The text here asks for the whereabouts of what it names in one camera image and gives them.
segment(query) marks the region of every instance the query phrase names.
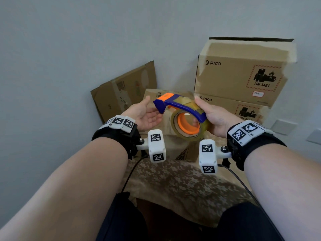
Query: flattened cardboard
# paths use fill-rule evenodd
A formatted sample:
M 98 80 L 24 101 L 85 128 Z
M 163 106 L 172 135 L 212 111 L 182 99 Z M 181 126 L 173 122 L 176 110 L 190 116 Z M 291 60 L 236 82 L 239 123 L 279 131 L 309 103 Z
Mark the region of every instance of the flattened cardboard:
M 156 87 L 154 61 L 151 61 L 93 89 L 91 96 L 104 123 L 142 101 L 146 88 Z
M 165 93 L 180 94 L 182 96 L 186 96 L 191 99 L 194 99 L 192 92 L 177 92 L 177 91 L 166 91 L 166 90 L 158 90 L 158 89 L 146 89 L 144 98 L 149 95 L 150 104 L 148 106 L 155 107 L 153 101 L 161 97 Z M 178 137 L 175 134 L 174 130 L 172 129 L 171 121 L 170 121 L 171 116 L 172 116 L 172 109 L 166 109 L 163 114 L 162 122 L 153 128 L 153 129 L 160 129 L 163 132 L 167 157 L 173 160 L 195 162 L 198 158 L 200 140 L 188 142 Z
M 195 93 L 194 95 L 199 96 L 201 99 L 211 105 L 225 108 L 227 111 L 235 114 L 243 120 L 252 120 L 260 124 L 265 121 L 271 110 L 271 107 L 256 105 L 248 102 L 235 101 L 199 93 Z
M 194 91 L 272 106 L 288 80 L 284 68 L 297 60 L 295 43 L 236 39 L 207 41 L 198 58 Z

